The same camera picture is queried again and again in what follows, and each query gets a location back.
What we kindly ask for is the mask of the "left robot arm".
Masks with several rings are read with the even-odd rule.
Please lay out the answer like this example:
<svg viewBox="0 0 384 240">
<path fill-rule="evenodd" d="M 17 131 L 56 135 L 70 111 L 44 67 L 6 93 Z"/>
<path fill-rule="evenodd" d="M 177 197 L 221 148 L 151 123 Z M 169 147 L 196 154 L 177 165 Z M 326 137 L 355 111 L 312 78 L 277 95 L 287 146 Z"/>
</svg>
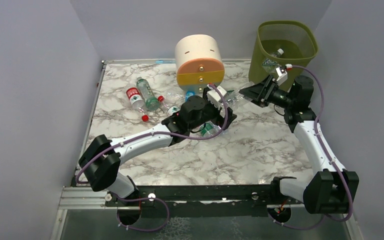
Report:
<svg viewBox="0 0 384 240">
<path fill-rule="evenodd" d="M 192 130 L 204 123 L 212 122 L 221 130 L 227 129 L 237 115 L 229 106 L 225 106 L 223 112 L 224 115 L 221 115 L 221 109 L 209 100 L 192 96 L 181 105 L 179 111 L 151 129 L 113 139 L 101 134 L 93 139 L 80 157 L 79 174 L 86 177 L 87 184 L 94 192 L 108 190 L 127 198 L 137 188 L 129 176 L 119 173 L 122 164 L 149 151 L 169 147 L 185 139 L 191 140 Z"/>
</svg>

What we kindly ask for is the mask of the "white label bottle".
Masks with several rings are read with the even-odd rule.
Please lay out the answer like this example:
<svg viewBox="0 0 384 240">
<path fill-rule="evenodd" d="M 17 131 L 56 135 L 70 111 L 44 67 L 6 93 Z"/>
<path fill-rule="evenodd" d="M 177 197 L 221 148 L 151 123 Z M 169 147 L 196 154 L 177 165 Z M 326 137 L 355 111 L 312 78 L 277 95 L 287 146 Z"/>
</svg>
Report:
<svg viewBox="0 0 384 240">
<path fill-rule="evenodd" d="M 284 50 L 282 48 L 279 48 L 276 51 L 272 52 L 270 56 L 274 58 L 280 58 L 283 54 Z M 275 68 L 279 66 L 279 63 L 266 57 L 265 60 L 262 62 L 261 66 L 268 74 L 272 74 L 275 71 Z"/>
</svg>

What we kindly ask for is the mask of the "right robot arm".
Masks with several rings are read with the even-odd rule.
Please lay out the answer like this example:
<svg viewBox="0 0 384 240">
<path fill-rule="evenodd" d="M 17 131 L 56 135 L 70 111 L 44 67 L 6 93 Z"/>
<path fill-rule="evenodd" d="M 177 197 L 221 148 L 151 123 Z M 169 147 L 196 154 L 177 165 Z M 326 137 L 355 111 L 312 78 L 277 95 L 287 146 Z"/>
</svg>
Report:
<svg viewBox="0 0 384 240">
<path fill-rule="evenodd" d="M 289 91 L 281 90 L 273 76 L 245 87 L 239 93 L 260 107 L 273 104 L 284 110 L 284 121 L 300 142 L 314 176 L 306 183 L 294 177 L 275 177 L 274 193 L 303 203 L 310 214 L 350 214 L 359 176 L 336 158 L 324 138 L 317 116 L 309 107 L 313 79 L 300 75 Z"/>
</svg>

